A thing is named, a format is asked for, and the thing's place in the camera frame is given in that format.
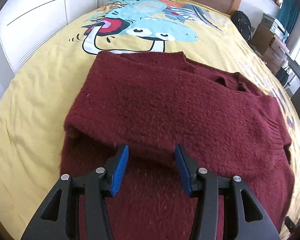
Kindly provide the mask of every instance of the folded fabric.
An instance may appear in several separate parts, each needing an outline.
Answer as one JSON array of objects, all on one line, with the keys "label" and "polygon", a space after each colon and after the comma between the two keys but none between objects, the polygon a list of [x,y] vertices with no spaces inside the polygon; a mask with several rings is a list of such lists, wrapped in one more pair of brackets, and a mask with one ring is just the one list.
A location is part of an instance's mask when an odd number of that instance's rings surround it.
[{"label": "folded fabric", "polygon": [[[179,53],[100,52],[65,120],[60,173],[85,175],[129,145],[121,190],[107,198],[114,239],[188,239],[196,199],[182,191],[174,148],[200,166],[240,175],[277,230],[289,208],[291,139],[275,98],[239,73]],[[85,235],[83,199],[80,234]],[[223,234],[219,198],[217,239]]]}]

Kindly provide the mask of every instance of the drawer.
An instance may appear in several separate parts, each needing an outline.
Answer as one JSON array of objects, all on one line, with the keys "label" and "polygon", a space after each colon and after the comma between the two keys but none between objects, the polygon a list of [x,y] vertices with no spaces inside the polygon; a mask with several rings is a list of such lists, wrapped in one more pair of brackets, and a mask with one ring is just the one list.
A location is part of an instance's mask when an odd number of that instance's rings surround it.
[{"label": "drawer", "polygon": [[287,57],[282,57],[274,49],[269,47],[264,53],[262,60],[265,62],[273,62],[275,66],[280,67],[281,64],[287,59]]},{"label": "drawer", "polygon": [[270,69],[270,71],[272,72],[273,75],[276,75],[280,69],[280,66],[274,65],[273,61],[268,61],[266,66],[268,67],[268,69]]},{"label": "drawer", "polygon": [[274,49],[284,60],[287,60],[287,54],[289,54],[289,49],[286,44],[279,40],[278,37],[274,37],[270,43],[272,49]]}]

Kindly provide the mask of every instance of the teal curtain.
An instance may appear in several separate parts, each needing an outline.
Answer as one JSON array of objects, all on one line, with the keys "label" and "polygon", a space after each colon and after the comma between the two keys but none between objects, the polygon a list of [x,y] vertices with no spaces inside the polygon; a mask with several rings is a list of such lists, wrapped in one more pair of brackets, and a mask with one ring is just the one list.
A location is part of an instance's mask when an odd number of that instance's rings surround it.
[{"label": "teal curtain", "polygon": [[292,32],[297,22],[299,12],[300,7],[295,0],[283,0],[277,19],[288,33]]}]

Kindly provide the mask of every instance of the black backpack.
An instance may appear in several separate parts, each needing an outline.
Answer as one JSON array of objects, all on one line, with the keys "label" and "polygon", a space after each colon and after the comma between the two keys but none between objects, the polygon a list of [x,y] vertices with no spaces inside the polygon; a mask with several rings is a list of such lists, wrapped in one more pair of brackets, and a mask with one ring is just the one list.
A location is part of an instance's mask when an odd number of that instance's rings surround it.
[{"label": "black backpack", "polygon": [[232,16],[231,20],[237,27],[239,33],[246,40],[246,42],[251,40],[251,23],[249,18],[242,12],[236,11]]}]

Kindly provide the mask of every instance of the cartoon print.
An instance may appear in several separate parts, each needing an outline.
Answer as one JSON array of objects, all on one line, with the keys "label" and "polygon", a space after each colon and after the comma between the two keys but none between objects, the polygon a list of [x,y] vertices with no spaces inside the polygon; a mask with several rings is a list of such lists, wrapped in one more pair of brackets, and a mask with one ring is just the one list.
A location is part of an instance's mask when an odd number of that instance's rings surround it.
[{"label": "cartoon print", "polygon": [[253,81],[259,87],[267,87],[263,80],[263,77],[256,74],[248,64],[242,63],[239,59],[237,59],[237,62],[239,63],[239,65],[241,65],[243,75],[247,79]]},{"label": "cartoon print", "polygon": [[[97,54],[101,50],[114,53],[131,53],[137,51],[165,51],[165,43],[170,41],[193,42],[197,40],[195,32],[183,23],[202,21],[220,30],[209,20],[208,11],[204,12],[198,6],[173,2],[171,0],[112,0],[105,5],[111,11],[98,13],[88,21],[94,22],[84,33],[82,48],[89,54]],[[112,48],[107,43],[114,43],[117,35],[128,35],[147,40],[148,48],[126,49]]]},{"label": "cartoon print", "polygon": [[291,116],[291,118],[287,116],[287,124],[293,130],[295,129],[295,122],[294,122],[293,116]]}]

